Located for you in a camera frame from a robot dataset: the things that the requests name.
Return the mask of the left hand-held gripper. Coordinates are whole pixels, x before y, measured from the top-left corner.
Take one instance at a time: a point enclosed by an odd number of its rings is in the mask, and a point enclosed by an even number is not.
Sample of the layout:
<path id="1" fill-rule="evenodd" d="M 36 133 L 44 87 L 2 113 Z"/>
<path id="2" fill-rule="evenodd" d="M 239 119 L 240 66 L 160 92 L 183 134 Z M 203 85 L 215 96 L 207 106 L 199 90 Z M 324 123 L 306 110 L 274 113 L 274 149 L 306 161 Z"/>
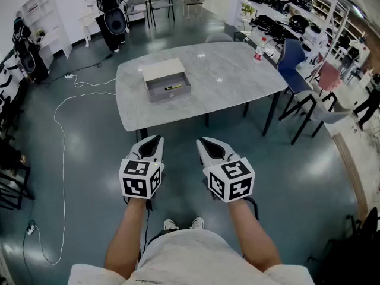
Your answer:
<path id="1" fill-rule="evenodd" d="M 152 198 L 163 182 L 163 149 L 164 138 L 160 135 L 151 135 L 132 146 L 119 169 L 123 196 Z"/>

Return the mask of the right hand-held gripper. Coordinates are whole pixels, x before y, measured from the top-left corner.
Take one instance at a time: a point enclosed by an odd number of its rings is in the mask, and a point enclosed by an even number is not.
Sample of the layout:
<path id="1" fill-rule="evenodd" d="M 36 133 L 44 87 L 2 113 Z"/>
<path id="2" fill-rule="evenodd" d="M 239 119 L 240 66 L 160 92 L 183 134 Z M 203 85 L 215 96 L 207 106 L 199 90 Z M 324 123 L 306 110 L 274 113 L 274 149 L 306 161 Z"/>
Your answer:
<path id="1" fill-rule="evenodd" d="M 215 138 L 196 140 L 207 189 L 214 200 L 229 203 L 252 194 L 255 171 L 248 159 Z"/>

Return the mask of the white drawer box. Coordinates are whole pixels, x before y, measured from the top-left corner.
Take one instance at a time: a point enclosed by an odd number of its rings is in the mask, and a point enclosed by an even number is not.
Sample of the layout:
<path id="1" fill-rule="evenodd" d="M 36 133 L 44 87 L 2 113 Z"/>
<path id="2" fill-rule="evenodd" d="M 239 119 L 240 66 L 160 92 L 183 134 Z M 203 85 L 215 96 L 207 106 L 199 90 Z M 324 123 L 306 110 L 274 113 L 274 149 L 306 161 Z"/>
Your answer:
<path id="1" fill-rule="evenodd" d="M 185 68 L 179 58 L 169 59 L 155 64 L 144 65 L 142 75 L 149 102 L 169 100 L 191 92 L 192 86 L 185 74 Z M 181 84 L 182 87 L 166 91 L 167 86 Z"/>

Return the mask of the person's right forearm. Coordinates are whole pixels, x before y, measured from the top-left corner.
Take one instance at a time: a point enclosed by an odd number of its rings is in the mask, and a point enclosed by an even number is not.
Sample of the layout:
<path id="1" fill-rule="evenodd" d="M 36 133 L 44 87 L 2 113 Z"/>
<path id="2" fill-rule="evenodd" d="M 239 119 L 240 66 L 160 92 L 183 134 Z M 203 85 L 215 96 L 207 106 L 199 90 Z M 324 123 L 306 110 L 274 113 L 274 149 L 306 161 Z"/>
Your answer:
<path id="1" fill-rule="evenodd" d="M 246 261 L 262 272 L 282 264 L 277 247 L 245 200 L 230 202 L 228 208 Z"/>

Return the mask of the person's left forearm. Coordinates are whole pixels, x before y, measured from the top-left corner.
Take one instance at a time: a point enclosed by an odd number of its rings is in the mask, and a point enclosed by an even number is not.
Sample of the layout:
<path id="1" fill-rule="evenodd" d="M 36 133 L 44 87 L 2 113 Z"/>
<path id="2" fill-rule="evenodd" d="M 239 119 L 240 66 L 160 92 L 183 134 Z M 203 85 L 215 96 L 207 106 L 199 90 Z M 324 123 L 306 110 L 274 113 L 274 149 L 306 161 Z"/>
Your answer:
<path id="1" fill-rule="evenodd" d="M 126 280 L 135 271 L 138 261 L 145 203 L 145 199 L 130 199 L 104 258 L 104 268 Z"/>

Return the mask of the clear bottle with red label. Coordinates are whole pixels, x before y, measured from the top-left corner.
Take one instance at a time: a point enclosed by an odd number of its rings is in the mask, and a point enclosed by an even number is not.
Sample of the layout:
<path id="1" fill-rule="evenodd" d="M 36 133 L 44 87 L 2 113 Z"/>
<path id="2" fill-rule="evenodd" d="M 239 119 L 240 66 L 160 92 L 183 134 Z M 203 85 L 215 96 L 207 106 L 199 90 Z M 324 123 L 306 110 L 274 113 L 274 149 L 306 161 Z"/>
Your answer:
<path id="1" fill-rule="evenodd" d="M 259 63 L 263 59 L 263 55 L 265 53 L 265 43 L 266 43 L 266 37 L 262 37 L 259 43 L 256 45 L 256 51 L 254 54 L 254 61 L 256 63 Z"/>

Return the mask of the person's white t-shirt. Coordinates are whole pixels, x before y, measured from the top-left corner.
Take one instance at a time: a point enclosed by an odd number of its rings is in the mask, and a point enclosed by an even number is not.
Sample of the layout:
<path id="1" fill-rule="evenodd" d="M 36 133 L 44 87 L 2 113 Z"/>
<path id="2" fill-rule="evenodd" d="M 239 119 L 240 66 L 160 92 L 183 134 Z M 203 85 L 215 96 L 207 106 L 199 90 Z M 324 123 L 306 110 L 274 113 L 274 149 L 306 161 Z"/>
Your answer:
<path id="1" fill-rule="evenodd" d="M 129 279 L 87 264 L 72 266 L 68 285 L 314 285 L 306 267 L 275 265 L 261 272 L 219 235 L 177 230 L 153 240 Z"/>

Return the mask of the grey round-back chair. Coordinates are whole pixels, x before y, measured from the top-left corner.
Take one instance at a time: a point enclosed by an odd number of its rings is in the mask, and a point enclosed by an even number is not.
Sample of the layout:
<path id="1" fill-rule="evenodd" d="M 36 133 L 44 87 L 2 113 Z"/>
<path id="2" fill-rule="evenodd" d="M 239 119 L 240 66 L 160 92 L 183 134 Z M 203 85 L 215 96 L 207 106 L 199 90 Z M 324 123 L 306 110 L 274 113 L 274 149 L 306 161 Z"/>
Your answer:
<path id="1" fill-rule="evenodd" d="M 211 33 L 207 36 L 206 43 L 215 43 L 215 42 L 233 42 L 231 36 L 226 33 Z"/>

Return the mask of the grey chair with black legs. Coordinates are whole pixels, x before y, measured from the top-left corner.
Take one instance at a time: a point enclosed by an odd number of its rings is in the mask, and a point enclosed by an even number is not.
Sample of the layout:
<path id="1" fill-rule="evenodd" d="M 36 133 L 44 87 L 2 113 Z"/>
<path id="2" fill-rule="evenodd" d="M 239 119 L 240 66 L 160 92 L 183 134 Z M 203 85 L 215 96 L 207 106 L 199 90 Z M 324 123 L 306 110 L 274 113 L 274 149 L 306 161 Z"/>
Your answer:
<path id="1" fill-rule="evenodd" d="M 300 110 L 306 115 L 296 135 L 291 141 L 291 145 L 294 145 L 306 124 L 309 121 L 318 122 L 317 128 L 312 134 L 312 138 L 318 133 L 323 124 L 335 124 L 338 121 L 350 116 L 351 109 L 343 107 L 334 93 L 330 93 L 327 96 L 321 98 L 318 93 L 314 91 L 301 91 L 295 95 L 297 103 L 290 109 L 285 109 L 282 115 L 279 117 L 279 121 L 288 117 L 294 111 Z"/>

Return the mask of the blue chair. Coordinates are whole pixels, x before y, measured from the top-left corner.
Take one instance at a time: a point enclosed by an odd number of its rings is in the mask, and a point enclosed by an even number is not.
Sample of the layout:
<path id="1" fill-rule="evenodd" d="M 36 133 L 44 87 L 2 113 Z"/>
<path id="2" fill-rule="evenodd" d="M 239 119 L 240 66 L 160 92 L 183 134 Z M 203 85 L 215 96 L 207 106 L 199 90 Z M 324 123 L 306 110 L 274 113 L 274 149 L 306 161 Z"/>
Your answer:
<path id="1" fill-rule="evenodd" d="M 305 60 L 305 57 L 300 41 L 289 38 L 285 39 L 276 68 L 293 94 L 312 90 L 310 85 L 297 71 L 297 66 Z"/>

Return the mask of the pile of black gear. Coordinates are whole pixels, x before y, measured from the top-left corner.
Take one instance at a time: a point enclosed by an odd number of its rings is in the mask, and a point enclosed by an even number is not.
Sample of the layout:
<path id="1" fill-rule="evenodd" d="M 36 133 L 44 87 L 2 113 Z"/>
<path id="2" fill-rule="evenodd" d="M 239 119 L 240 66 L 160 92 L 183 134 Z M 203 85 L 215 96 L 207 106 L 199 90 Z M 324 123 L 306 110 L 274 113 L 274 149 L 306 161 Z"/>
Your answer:
<path id="1" fill-rule="evenodd" d="M 276 43 L 283 44 L 286 36 L 284 33 L 286 29 L 283 26 L 266 15 L 259 15 L 251 19 L 249 25 L 258 30 L 263 31 L 265 35 L 271 36 Z"/>

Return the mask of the white ornate side table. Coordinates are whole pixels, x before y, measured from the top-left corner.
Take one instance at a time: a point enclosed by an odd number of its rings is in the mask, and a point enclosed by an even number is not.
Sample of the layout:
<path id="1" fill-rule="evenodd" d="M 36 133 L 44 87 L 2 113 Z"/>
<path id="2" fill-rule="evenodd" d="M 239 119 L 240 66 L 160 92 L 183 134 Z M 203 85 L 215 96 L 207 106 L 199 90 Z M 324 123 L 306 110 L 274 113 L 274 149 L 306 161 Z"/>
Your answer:
<path id="1" fill-rule="evenodd" d="M 90 6 L 90 7 L 87 7 L 86 9 L 83 9 L 78 18 L 78 22 L 80 23 L 83 30 L 86 48 L 89 48 L 90 46 L 91 33 L 89 30 L 89 27 L 91 26 L 92 23 L 96 22 L 95 17 L 96 16 L 94 15 L 93 6 Z"/>

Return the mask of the white open shelf unit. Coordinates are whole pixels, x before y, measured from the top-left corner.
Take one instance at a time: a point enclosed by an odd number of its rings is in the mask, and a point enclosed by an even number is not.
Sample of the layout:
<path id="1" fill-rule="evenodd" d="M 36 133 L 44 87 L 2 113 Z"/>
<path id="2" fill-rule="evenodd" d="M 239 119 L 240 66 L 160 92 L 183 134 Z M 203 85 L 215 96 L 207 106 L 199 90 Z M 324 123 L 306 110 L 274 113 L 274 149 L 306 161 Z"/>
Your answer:
<path id="1" fill-rule="evenodd" d="M 28 0 L 20 12 L 26 26 L 32 32 L 32 39 L 40 46 L 40 56 L 47 67 L 53 55 L 62 51 L 68 58 L 72 45 L 59 14 L 56 0 Z"/>

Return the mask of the black helmet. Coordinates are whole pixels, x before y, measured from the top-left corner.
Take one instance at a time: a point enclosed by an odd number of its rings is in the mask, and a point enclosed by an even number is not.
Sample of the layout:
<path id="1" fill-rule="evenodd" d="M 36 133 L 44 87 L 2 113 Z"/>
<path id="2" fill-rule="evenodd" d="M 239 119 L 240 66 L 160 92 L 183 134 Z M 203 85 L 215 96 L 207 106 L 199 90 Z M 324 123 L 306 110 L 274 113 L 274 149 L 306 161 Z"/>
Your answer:
<path id="1" fill-rule="evenodd" d="M 303 34 L 309 26 L 309 21 L 301 15 L 293 15 L 289 19 L 288 27 L 293 31 Z"/>

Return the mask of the white metal shelf rack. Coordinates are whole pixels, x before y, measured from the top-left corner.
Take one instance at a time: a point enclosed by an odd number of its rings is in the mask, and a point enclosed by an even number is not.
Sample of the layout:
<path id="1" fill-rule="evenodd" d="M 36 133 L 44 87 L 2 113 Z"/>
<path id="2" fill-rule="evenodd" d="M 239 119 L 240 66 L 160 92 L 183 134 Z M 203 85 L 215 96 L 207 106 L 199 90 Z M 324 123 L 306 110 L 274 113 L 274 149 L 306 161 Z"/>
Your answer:
<path id="1" fill-rule="evenodd" d="M 359 56 L 353 61 L 353 68 L 362 68 L 371 52 L 348 28 L 349 25 L 354 26 L 350 20 L 345 19 L 347 12 L 354 11 L 354 5 L 349 0 L 337 0 L 336 4 L 333 0 L 239 0 L 239 5 L 252 8 L 254 17 L 266 15 L 278 25 L 277 30 L 291 33 L 293 38 L 305 43 L 311 50 L 310 58 L 313 58 L 317 52 L 328 52 L 330 49 L 332 52 L 339 52 L 340 50 L 335 47 L 334 39 L 343 36 L 348 36 L 351 40 L 350 45 L 359 50 Z M 305 32 L 292 29 L 289 26 L 292 15 L 283 11 L 286 8 L 297 11 L 297 14 L 303 17 L 310 26 L 317 26 L 330 42 L 322 45 L 322 37 L 319 34 L 307 38 Z"/>

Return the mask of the black metal frame chair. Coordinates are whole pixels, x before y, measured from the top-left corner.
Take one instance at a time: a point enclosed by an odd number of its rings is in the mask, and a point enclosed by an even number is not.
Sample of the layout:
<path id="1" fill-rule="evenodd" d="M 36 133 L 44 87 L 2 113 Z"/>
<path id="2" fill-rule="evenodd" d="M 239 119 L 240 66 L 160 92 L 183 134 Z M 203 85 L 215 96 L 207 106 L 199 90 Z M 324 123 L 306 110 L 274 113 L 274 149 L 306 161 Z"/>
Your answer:
<path id="1" fill-rule="evenodd" d="M 24 198 L 34 201 L 27 189 L 31 169 L 26 156 L 0 137 L 0 208 L 20 210 Z"/>

